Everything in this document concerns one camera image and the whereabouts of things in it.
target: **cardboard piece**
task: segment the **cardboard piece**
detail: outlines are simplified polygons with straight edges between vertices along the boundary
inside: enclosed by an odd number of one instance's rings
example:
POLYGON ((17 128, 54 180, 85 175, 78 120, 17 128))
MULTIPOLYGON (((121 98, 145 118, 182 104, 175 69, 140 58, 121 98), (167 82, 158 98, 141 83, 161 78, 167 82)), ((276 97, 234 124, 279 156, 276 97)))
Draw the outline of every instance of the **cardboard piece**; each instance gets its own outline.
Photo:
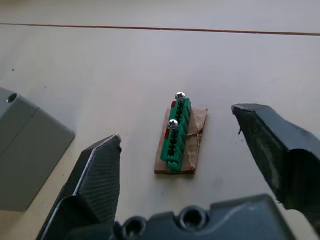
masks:
POLYGON ((171 107, 168 107, 162 126, 162 133, 155 155, 154 173, 155 174, 194 174, 197 169, 200 142, 205 127, 208 114, 207 108, 192 107, 190 115, 189 129, 185 142, 185 150, 183 155, 182 168, 180 172, 172 172, 166 166, 166 162, 160 159, 162 145, 164 143, 167 123, 169 120, 171 107))

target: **terminal block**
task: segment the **terminal block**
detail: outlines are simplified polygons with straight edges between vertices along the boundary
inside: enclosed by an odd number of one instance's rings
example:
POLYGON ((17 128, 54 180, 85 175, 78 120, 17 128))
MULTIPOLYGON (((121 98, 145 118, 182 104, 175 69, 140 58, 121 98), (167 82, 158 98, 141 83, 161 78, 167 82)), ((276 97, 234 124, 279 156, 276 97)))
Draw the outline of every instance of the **terminal block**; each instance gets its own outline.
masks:
POLYGON ((191 102, 183 92, 175 95, 171 103, 169 122, 164 135, 160 159, 173 172, 180 171, 184 159, 185 144, 191 115, 191 102))

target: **screw hole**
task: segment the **screw hole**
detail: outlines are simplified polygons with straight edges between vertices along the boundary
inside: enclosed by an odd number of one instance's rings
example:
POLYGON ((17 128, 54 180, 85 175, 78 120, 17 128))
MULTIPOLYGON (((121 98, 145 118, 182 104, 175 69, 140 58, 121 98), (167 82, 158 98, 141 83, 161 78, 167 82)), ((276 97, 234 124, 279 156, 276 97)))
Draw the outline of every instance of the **screw hole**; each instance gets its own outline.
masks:
POLYGON ((197 206, 190 206, 182 210, 179 215, 181 227, 188 231, 197 231, 207 222, 207 214, 197 206))
POLYGON ((6 102, 7 103, 12 103, 16 99, 16 97, 17 97, 17 94, 13 93, 7 98, 6 102))
POLYGON ((135 239, 141 236, 146 229, 146 220, 142 217, 132 217, 123 226, 126 239, 135 239))

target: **white surface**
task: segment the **white surface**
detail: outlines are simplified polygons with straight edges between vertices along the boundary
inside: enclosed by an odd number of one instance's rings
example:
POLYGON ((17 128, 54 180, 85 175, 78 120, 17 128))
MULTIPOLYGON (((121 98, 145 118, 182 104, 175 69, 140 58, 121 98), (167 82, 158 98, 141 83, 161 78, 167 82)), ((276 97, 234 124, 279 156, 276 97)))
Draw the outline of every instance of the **white surface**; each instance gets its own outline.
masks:
MULTIPOLYGON (((121 222, 271 194, 238 135, 232 104, 270 105, 320 133, 316 36, 30 26, 0 26, 0 32, 0 86, 76 131, 29 209, 0 212, 0 239, 34 239, 81 150, 114 133, 123 149, 116 214, 121 222), (155 176, 164 114, 177 91, 192 106, 209 109, 197 172, 155 176)), ((283 214, 299 239, 316 239, 300 213, 283 214)))
POLYGON ((318 0, 5 0, 0 23, 320 33, 318 0))

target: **gray plastic block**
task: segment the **gray plastic block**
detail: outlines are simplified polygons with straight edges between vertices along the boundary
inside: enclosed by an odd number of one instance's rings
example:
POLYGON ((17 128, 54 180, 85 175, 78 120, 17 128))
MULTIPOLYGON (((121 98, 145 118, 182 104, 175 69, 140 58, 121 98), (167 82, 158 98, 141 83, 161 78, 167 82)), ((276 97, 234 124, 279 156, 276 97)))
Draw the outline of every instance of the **gray plastic block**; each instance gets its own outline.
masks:
POLYGON ((25 211, 74 137, 21 95, 0 88, 0 210, 25 211))

